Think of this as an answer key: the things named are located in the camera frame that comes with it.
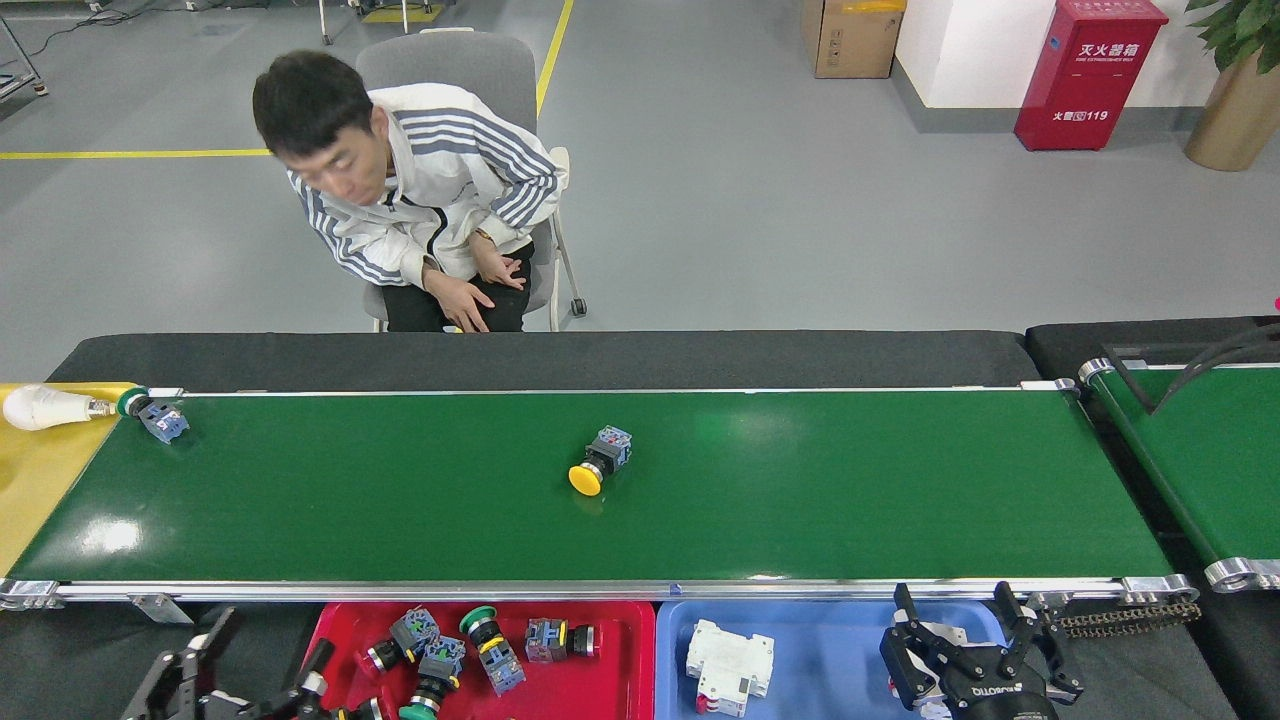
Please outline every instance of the man's right hand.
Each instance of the man's right hand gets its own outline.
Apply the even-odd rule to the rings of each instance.
[[[480,316],[480,305],[493,307],[493,300],[489,300],[479,287],[428,266],[422,268],[422,287],[435,297],[444,316],[460,331],[489,332],[489,327]]]

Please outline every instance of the white circuit breaker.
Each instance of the white circuit breaker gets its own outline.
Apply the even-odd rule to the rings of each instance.
[[[710,620],[694,625],[685,673],[698,678],[698,712],[741,717],[749,694],[764,697],[773,675],[773,638],[744,638]]]

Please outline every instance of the drive chain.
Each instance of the drive chain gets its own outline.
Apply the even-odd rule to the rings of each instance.
[[[1069,638],[1114,638],[1172,628],[1198,620],[1199,616],[1201,609],[1194,602],[1175,602],[1093,615],[1064,616],[1057,620]]]

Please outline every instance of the gray office chair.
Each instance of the gray office chair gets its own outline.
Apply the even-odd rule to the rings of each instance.
[[[474,92],[499,118],[538,132],[534,54],[515,37],[466,28],[428,29],[365,47],[356,56],[356,70],[370,90],[415,82],[456,85]],[[568,167],[568,150],[553,147],[549,152],[557,163]],[[561,263],[572,291],[570,313],[575,318],[586,315],[586,300],[579,293],[564,247],[559,210],[539,223],[531,234],[534,259],[529,277],[529,309],[525,311],[548,307],[550,331],[558,332]],[[384,329],[387,307],[378,286],[365,287],[364,306],[378,322],[378,329]]]

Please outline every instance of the man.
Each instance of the man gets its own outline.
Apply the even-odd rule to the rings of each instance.
[[[522,328],[529,231],[567,173],[534,135],[460,87],[366,92],[311,50],[259,76],[253,120],[338,264],[381,286],[388,329]]]

